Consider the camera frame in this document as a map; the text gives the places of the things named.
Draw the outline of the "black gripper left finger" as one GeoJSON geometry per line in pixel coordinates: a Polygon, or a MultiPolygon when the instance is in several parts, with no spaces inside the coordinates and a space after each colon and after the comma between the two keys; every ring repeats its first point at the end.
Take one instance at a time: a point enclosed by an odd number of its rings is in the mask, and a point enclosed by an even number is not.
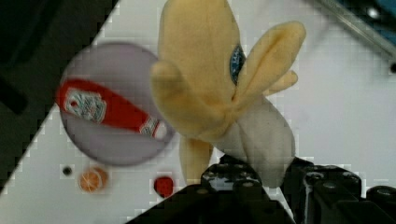
{"type": "Polygon", "coordinates": [[[230,156],[189,185],[125,224],[295,224],[269,197],[253,168],[230,156]]]}

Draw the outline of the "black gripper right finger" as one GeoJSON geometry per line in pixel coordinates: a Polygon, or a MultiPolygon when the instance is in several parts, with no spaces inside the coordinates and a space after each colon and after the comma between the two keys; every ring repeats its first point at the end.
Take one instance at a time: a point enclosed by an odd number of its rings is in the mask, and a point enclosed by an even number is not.
{"type": "Polygon", "coordinates": [[[281,190],[296,224],[396,224],[394,187],[365,190],[358,175],[335,165],[296,158],[281,190]]]}

